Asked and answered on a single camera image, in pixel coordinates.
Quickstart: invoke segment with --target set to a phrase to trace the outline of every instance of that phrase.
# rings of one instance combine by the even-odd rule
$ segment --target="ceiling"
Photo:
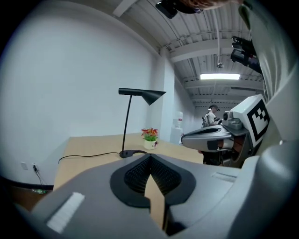
[[[175,74],[196,107],[207,107],[211,101],[223,108],[232,108],[250,95],[263,93],[261,74],[230,59],[232,36],[250,40],[250,33],[238,13],[237,4],[203,11],[200,14],[178,13],[173,19],[161,14],[158,0],[72,0],[98,8],[141,35],[155,50],[166,47],[175,65]],[[221,53],[218,69],[217,27]],[[240,80],[199,80],[203,73],[236,73]]]

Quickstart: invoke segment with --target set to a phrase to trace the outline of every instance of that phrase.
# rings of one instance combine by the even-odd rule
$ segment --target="ceiling light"
[[[238,80],[238,79],[240,79],[240,75],[239,74],[222,74],[222,73],[201,74],[200,79],[201,80]]]

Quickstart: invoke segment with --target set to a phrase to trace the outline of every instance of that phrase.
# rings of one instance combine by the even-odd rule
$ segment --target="floor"
[[[28,211],[31,211],[39,200],[51,192],[47,191],[46,194],[41,195],[33,192],[32,189],[18,188],[10,185],[6,185],[5,188],[13,203],[19,204]]]

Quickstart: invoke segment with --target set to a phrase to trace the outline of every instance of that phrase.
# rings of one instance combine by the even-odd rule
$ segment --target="black baseboard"
[[[16,181],[4,178],[2,176],[0,176],[0,181],[1,181],[1,184],[3,184],[3,185],[9,185],[9,186],[24,188],[24,189],[42,189],[42,190],[52,191],[53,188],[54,188],[54,185],[40,185],[40,184],[21,183],[21,182],[16,182]]]

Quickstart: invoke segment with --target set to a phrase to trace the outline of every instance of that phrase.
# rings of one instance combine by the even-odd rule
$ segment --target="wooden table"
[[[67,155],[99,155],[108,152],[120,152],[122,135],[71,137],[65,149]],[[203,163],[203,156],[197,150],[174,145],[163,140],[158,140],[158,147],[154,150],[146,150],[143,147],[141,134],[127,134],[125,150],[139,149],[152,154],[162,154],[181,160],[195,163]],[[121,160],[118,154],[109,154],[91,158],[69,157],[62,159],[58,166],[54,190],[72,179],[79,173],[106,163]],[[151,216],[162,227],[164,215],[164,197],[150,176],[146,185],[145,196],[150,199]]]

